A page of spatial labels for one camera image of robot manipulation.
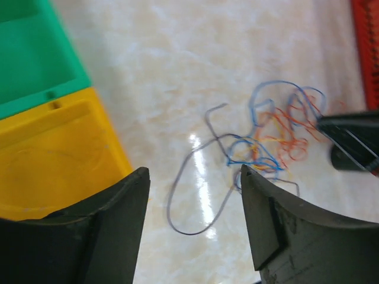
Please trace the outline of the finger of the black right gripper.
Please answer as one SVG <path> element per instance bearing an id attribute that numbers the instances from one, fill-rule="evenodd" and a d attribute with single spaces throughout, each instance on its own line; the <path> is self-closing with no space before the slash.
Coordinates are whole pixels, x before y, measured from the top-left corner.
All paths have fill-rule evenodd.
<path id="1" fill-rule="evenodd" d="M 370 172 L 378 177 L 378 139 L 332 140 L 330 161 L 336 170 Z"/>
<path id="2" fill-rule="evenodd" d="M 322 116 L 316 129 L 339 146 L 352 146 L 353 141 L 369 148 L 378 147 L 378 111 Z"/>

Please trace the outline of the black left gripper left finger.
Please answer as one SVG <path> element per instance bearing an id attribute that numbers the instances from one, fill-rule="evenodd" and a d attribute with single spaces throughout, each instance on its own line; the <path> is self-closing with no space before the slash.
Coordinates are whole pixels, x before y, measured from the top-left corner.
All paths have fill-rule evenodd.
<path id="1" fill-rule="evenodd" d="M 1 282 L 132 283 L 149 190 L 140 167 L 42 219 L 1 219 Z"/>

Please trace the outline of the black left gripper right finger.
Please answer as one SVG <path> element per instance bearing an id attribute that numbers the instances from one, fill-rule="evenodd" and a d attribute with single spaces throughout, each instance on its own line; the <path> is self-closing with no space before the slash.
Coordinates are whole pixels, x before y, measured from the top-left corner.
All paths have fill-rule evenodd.
<path id="1" fill-rule="evenodd" d="M 243 210 L 262 283 L 377 283 L 378 224 L 315 206 L 241 168 Z"/>

